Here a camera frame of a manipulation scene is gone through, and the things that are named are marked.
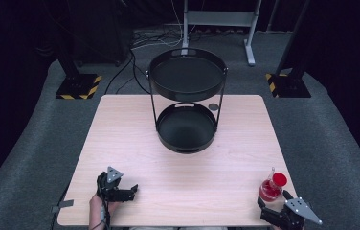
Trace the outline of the black stand with striped base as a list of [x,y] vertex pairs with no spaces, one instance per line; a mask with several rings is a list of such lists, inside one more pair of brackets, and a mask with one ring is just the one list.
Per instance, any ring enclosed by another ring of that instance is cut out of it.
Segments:
[[46,16],[45,21],[51,46],[65,74],[65,78],[56,92],[56,97],[64,100],[91,99],[98,89],[101,76],[79,72],[59,31],[58,22],[51,15],[46,1],[39,1],[43,14]]
[[297,45],[297,36],[303,24],[310,0],[304,0],[300,16],[295,25],[281,61],[273,74],[267,74],[266,79],[274,98],[310,98],[311,95],[304,84],[305,48]]

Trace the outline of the grey metal frame stand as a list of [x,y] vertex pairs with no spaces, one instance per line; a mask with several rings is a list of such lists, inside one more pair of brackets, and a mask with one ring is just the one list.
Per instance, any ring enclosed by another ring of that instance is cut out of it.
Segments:
[[256,61],[252,49],[253,36],[259,19],[259,10],[262,0],[256,0],[253,11],[196,11],[189,9],[189,0],[184,0],[183,6],[183,41],[182,54],[186,55],[189,47],[189,26],[225,26],[248,28],[249,33],[243,40],[248,64],[255,66]]

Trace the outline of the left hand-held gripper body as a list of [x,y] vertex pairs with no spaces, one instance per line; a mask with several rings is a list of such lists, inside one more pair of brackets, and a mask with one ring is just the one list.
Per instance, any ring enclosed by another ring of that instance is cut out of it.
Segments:
[[97,196],[108,202],[124,202],[126,195],[135,194],[129,190],[119,188],[123,174],[118,170],[108,167],[97,178]]

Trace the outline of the grey tape strip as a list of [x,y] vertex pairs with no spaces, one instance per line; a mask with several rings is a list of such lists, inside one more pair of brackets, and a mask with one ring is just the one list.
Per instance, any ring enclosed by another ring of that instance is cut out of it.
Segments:
[[58,213],[62,208],[66,208],[66,207],[71,207],[74,205],[74,200],[70,199],[70,200],[63,200],[60,201],[57,205],[53,206],[51,208],[51,212],[53,214]]

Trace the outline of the person's left hand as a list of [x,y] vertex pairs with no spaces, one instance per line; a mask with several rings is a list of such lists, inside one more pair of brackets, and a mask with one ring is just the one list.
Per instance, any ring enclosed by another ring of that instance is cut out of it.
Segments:
[[[93,195],[89,201],[89,223],[97,223],[101,221],[101,208],[102,200],[97,196]],[[115,210],[119,207],[118,202],[112,202],[108,204],[108,211],[110,214],[113,214]]]

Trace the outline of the black cabinet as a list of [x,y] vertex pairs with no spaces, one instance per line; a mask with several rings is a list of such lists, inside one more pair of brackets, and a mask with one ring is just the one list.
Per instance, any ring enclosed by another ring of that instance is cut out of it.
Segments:
[[124,24],[122,0],[68,0],[73,59],[81,63],[126,61],[132,31]]

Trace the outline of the black two-tier round rack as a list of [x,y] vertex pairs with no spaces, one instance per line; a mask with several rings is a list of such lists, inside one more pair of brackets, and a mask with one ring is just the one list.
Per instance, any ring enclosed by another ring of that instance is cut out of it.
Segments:
[[[206,149],[218,129],[228,67],[201,49],[166,51],[146,70],[155,130],[167,149],[192,154]],[[209,104],[218,104],[211,111]]]

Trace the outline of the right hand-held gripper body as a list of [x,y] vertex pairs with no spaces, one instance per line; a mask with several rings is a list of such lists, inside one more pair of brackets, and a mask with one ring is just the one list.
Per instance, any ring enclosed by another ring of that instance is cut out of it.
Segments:
[[318,225],[323,224],[311,206],[301,197],[286,200],[280,211],[260,212],[260,218],[271,225],[279,226],[282,230],[303,230],[308,220]]

